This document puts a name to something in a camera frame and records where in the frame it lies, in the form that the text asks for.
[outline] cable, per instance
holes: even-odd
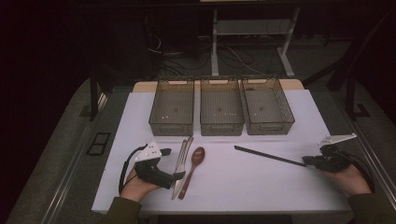
[[[223,63],[227,64],[228,66],[230,66],[230,67],[232,67],[232,68],[244,68],[244,67],[245,67],[245,66],[243,66],[243,65],[242,65],[242,66],[234,66],[234,65],[232,65],[232,64],[230,64],[230,63],[225,62],[224,58],[228,58],[228,59],[233,60],[233,61],[236,61],[236,60],[235,60],[235,59],[231,59],[231,58],[225,56],[224,54],[220,53],[219,51],[218,51],[218,56],[219,56],[219,59],[220,59]]]
[[[177,63],[177,62],[174,62],[172,60],[166,60],[166,62],[173,63],[177,67],[182,68],[183,70],[191,70],[191,71],[193,71],[193,70],[198,70],[198,69],[201,69],[201,68],[205,67],[207,65],[207,63],[209,62],[209,58],[210,58],[210,54],[208,54],[208,56],[206,57],[204,64],[202,64],[202,65],[200,65],[198,67],[194,67],[194,68],[185,67],[181,63]]]
[[[230,52],[232,52],[232,53],[239,59],[239,61],[240,61],[247,69],[249,69],[249,70],[251,70],[251,71],[253,71],[253,72],[259,73],[259,74],[261,74],[261,75],[265,75],[264,73],[262,73],[262,72],[260,72],[260,71],[257,71],[257,70],[255,70],[255,69],[249,67],[247,64],[245,64],[244,61],[238,56],[238,54],[236,54],[235,51],[233,51],[233,49],[230,49],[230,48],[228,48],[228,47],[226,47],[226,48],[227,48]]]
[[[154,37],[157,38],[157,40],[158,40],[158,46],[157,46],[157,48],[155,48],[155,49],[150,49],[150,48],[148,48],[148,50],[151,51],[151,52],[154,52],[154,53],[160,53],[160,54],[162,54],[161,51],[158,51],[158,50],[157,50],[157,49],[159,49],[159,48],[161,47],[161,44],[162,44],[161,39],[160,39],[157,35],[152,35],[152,36],[154,36]]]
[[[335,154],[335,155],[337,155],[337,156],[341,156],[341,157],[345,158],[346,160],[348,160],[350,163],[352,163],[352,164],[359,170],[359,172],[361,172],[361,174],[363,175],[363,178],[366,180],[367,184],[369,185],[369,188],[370,188],[371,192],[372,192],[372,193],[375,193],[375,184],[374,184],[374,180],[373,180],[373,175],[372,175],[372,172],[371,172],[370,168],[369,168],[368,165],[366,164],[366,162],[364,162],[364,161],[363,161],[362,159],[360,159],[359,157],[354,156],[354,155],[352,155],[352,154],[348,154],[348,153],[347,153],[346,155],[344,155],[344,154],[341,154],[341,153],[338,153],[338,152],[334,152],[333,154]],[[369,171],[369,175],[368,175],[367,172],[361,167],[361,165],[360,165],[358,162],[353,161],[352,159],[349,158],[349,156],[353,156],[354,158],[356,158],[356,159],[358,159],[360,162],[362,162],[362,163],[366,166],[366,169]]]
[[[137,175],[132,176],[132,178],[129,179],[129,180],[127,180],[123,186],[125,187],[125,185],[127,185],[127,184],[128,184],[131,180],[133,180],[135,177],[137,177]]]
[[[172,68],[171,66],[162,64],[162,65],[159,65],[159,67],[160,67],[161,69],[163,69],[163,75],[164,75],[164,76],[168,76],[168,75],[166,74],[166,72],[170,73],[171,76],[175,76],[175,77],[177,77],[177,76],[183,76],[178,70],[176,70],[175,68]]]
[[[183,55],[184,53],[185,53],[185,52],[183,52],[183,51],[176,51],[176,52],[164,53],[163,56]]]
[[[176,66],[171,66],[171,65],[165,64],[165,63],[167,63],[167,62],[173,63],[173,64],[175,64]],[[181,68],[181,69],[183,69],[183,72],[182,72],[182,73],[184,73],[185,70],[186,70],[186,68],[185,68],[183,65],[181,65],[180,63],[173,62],[173,61],[171,61],[171,60],[165,60],[165,61],[164,61],[164,64],[165,64],[166,66],[169,66],[169,67]]]
[[[171,72],[171,70],[175,71],[176,76],[184,76],[184,69],[183,69],[182,67],[180,67],[180,68],[183,69],[183,72],[180,72],[180,71],[177,70],[174,66],[170,66],[170,65],[167,65],[167,64],[165,64],[165,63],[163,64],[163,66],[165,66],[166,69],[168,69],[168,71],[170,71],[170,72]]]
[[[278,32],[279,32],[280,34],[281,34],[281,26],[282,26],[283,21],[284,21],[283,19],[280,20],[279,25],[278,25]],[[269,30],[268,30],[268,23],[269,23],[269,20],[266,21],[265,30],[266,30],[267,35],[270,36],[270,32],[269,32]],[[272,72],[272,67],[273,67],[273,65],[279,65],[279,64],[281,64],[281,63],[273,63],[274,57],[275,57],[274,54],[276,54],[277,48],[279,48],[279,47],[281,46],[281,44],[280,44],[281,38],[273,37],[273,39],[276,41],[276,48],[275,48],[275,50],[272,50],[272,51],[271,51],[271,54],[270,54],[268,73],[273,73],[273,72]]]
[[[230,49],[231,47],[227,46],[226,44],[223,44],[223,45],[224,45],[224,46],[220,46],[220,47],[221,47],[221,48],[226,48],[228,51],[230,51],[229,49]],[[247,53],[245,50],[241,50],[241,49],[240,49],[239,51],[245,53],[245,54],[250,58],[250,62],[246,62],[245,60],[243,60],[243,62],[244,62],[245,64],[252,64],[252,63],[254,63],[254,57],[251,56],[251,54]],[[240,60],[237,60],[237,59],[235,59],[235,58],[230,58],[230,57],[227,57],[227,56],[224,56],[224,57],[226,57],[226,58],[228,58],[228,59],[230,59],[230,60],[233,60],[233,61],[236,61],[236,62],[239,62],[239,63],[240,63]]]
[[[129,165],[129,161],[131,160],[132,156],[140,150],[143,150],[145,147],[147,146],[147,144],[143,147],[139,147],[137,149],[135,149],[128,157],[128,159],[124,162],[123,167],[122,167],[122,171],[121,171],[121,175],[120,175],[120,183],[119,183],[119,193],[122,192],[122,189],[124,187],[124,179],[125,179],[125,174],[126,174],[126,170],[128,169],[128,165]]]

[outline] dark background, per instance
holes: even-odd
[[[354,34],[351,31],[356,27],[347,26],[345,20],[367,18],[364,10],[359,15],[350,13],[356,11],[337,6],[304,7],[295,34]],[[104,91],[111,91],[114,85],[151,79],[155,74],[146,51],[149,36],[141,23],[144,14],[81,16],[70,12],[70,4],[62,1],[0,3],[2,124],[6,124],[0,161],[0,223],[7,220],[70,98],[93,68]],[[191,43],[196,36],[211,35],[210,17],[207,10],[177,14],[157,10],[150,28],[163,36],[169,48],[193,54],[196,49],[191,48]],[[378,31],[355,73],[360,74],[360,81],[396,123],[394,92],[388,85],[395,81],[394,13],[391,18]]]

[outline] black cable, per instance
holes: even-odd
[[[177,73],[178,75],[177,76],[183,76],[184,75],[184,68],[183,67],[180,67],[181,69],[183,69],[183,72],[180,72],[179,70],[177,70],[174,66],[171,66],[171,65],[168,65],[168,64],[166,64],[166,63],[163,63],[163,66],[164,67],[166,67],[167,69],[169,69],[169,70],[173,70],[175,73]]]
[[[231,57],[227,57],[227,58],[230,59],[230,60],[233,60],[233,61],[236,61],[236,62],[239,62],[239,63],[244,63],[244,64],[251,64],[251,63],[254,63],[254,57],[251,56],[251,54],[247,53],[247,52],[244,51],[244,50],[239,49],[239,51],[244,52],[244,53],[251,59],[250,62],[246,62],[242,57],[240,57],[240,59],[242,60],[242,62],[241,62],[239,59],[235,58],[235,53],[233,53],[233,51],[236,51],[236,49],[231,49],[231,48],[228,47],[226,44],[224,44],[224,46],[219,46],[219,48],[226,48],[226,49],[227,49],[227,52],[230,52],[230,54],[233,56],[232,58],[231,58]]]
[[[210,45],[210,46],[206,46],[206,47],[200,47],[200,48],[198,49],[198,51],[199,51],[200,53],[210,52],[210,51],[212,51],[212,46]]]
[[[166,68],[166,67],[161,67],[161,68],[163,69],[163,75],[164,75],[164,76],[174,76],[174,77],[177,77],[177,74],[174,73],[173,71],[169,70],[168,68]]]
[[[351,157],[354,157],[355,159],[359,160],[359,161],[365,166],[366,170],[369,172],[370,178],[371,178],[372,180],[374,180],[374,178],[373,178],[373,173],[372,173],[372,171],[371,171],[369,165],[367,164],[367,162],[365,162],[364,160],[362,160],[361,158],[359,158],[359,157],[357,157],[357,156],[355,156],[355,155],[352,155],[352,154],[347,154],[347,155],[348,155],[348,156],[351,156]]]
[[[198,69],[201,69],[201,68],[205,67],[207,65],[207,63],[209,62],[209,58],[210,58],[210,54],[208,54],[208,56],[206,57],[204,64],[202,64],[202,65],[200,65],[198,67],[195,67],[195,68],[185,67],[185,66],[181,65],[180,63],[174,62],[172,60],[166,60],[166,61],[168,61],[169,63],[174,63],[177,66],[179,66],[180,68],[183,68],[185,70],[191,70],[192,71],[192,70],[198,70]]]
[[[139,147],[137,149],[135,149],[128,157],[128,159],[124,162],[123,167],[122,167],[122,171],[121,171],[121,175],[120,175],[120,183],[119,183],[119,193],[122,192],[122,189],[124,187],[124,179],[125,179],[125,174],[126,174],[126,170],[128,169],[129,166],[129,161],[131,160],[132,156],[140,150],[143,150],[145,147],[147,146],[147,144],[143,147]]]
[[[176,66],[171,66],[171,65],[168,65],[168,64],[164,64],[164,65],[165,65],[165,66],[168,66],[168,67],[171,67],[171,68],[175,69],[176,71],[178,71],[177,68],[183,69],[183,72],[180,72],[180,74],[181,74],[182,76],[183,76],[184,73],[186,72],[186,68],[185,68],[183,65],[181,65],[180,63],[176,63],[176,62],[173,62],[173,61],[171,61],[171,60],[166,60],[165,62],[169,62],[169,63],[175,64]]]
[[[134,176],[132,176],[131,179],[127,180],[127,181],[125,182],[125,184],[124,184],[124,187],[125,187],[125,185],[127,185],[131,180],[133,180],[135,177],[137,177],[137,175],[134,175]]]
[[[163,69],[164,74],[166,75],[166,72],[171,73],[171,75],[178,77],[178,76],[183,76],[180,71],[176,70],[175,68],[172,68],[171,66],[168,66],[166,64],[159,64],[159,67]]]
[[[337,153],[337,152],[334,152],[333,154],[335,154],[337,156],[341,156],[341,157],[345,158],[346,160],[350,161],[350,163],[352,163],[352,165],[354,165],[359,170],[359,172],[361,172],[361,175],[366,180],[371,192],[375,193],[375,184],[374,184],[374,180],[373,180],[373,176],[372,176],[371,170],[370,170],[368,165],[363,160],[361,160],[359,157],[351,155],[351,154],[343,155],[343,154]],[[349,156],[353,156],[356,159],[358,159],[360,162],[362,162],[366,166],[366,168],[369,171],[370,175],[367,174],[367,172],[363,169],[363,167],[358,162],[353,161],[352,159],[349,158]]]
[[[227,58],[227,56],[225,56],[224,54],[222,54],[222,53],[220,53],[220,52],[218,52],[218,56],[219,56],[219,59],[220,59],[223,63],[225,63],[227,66],[230,66],[230,67],[232,67],[232,68],[245,68],[245,66],[235,66],[235,65],[232,65],[232,64],[230,64],[230,63],[226,63],[226,62],[224,61],[224,58],[223,58],[223,57]]]

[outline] plastic bin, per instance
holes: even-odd
[[[237,136],[244,114],[237,77],[201,78],[201,135]]]
[[[192,136],[193,77],[167,77],[158,81],[149,117],[155,136]]]
[[[294,123],[279,79],[242,76],[242,102],[247,134],[287,134]]]

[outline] table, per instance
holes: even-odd
[[[201,2],[218,2],[219,0],[201,0]],[[286,55],[288,47],[293,35],[297,18],[300,13],[300,8],[296,7],[288,18],[282,20],[260,20],[260,21],[220,21],[218,20],[218,11],[214,10],[213,17],[213,34],[212,34],[212,76],[219,75],[219,62],[217,55],[217,42],[219,35],[279,35],[285,36],[282,47],[277,48],[277,53],[282,62],[283,68],[287,77],[294,77],[294,72],[291,68],[288,56]],[[274,24],[279,24],[277,29],[268,29],[268,23],[272,21]]]
[[[319,154],[317,142],[329,132],[309,91],[296,79],[281,80],[296,119],[288,135],[203,137],[199,125],[199,88],[195,93],[194,141],[191,153],[205,148],[205,160],[194,171],[184,200],[171,200],[172,189],[158,189],[142,201],[141,214],[273,214],[348,211],[346,197],[317,170],[247,154],[233,149],[247,147],[293,161]],[[113,147],[107,160],[92,210],[105,213],[118,195],[123,162],[137,147],[155,140],[160,148],[172,148],[159,168],[172,174],[181,142],[186,137],[154,137],[149,111],[156,82],[137,83],[129,95]]]

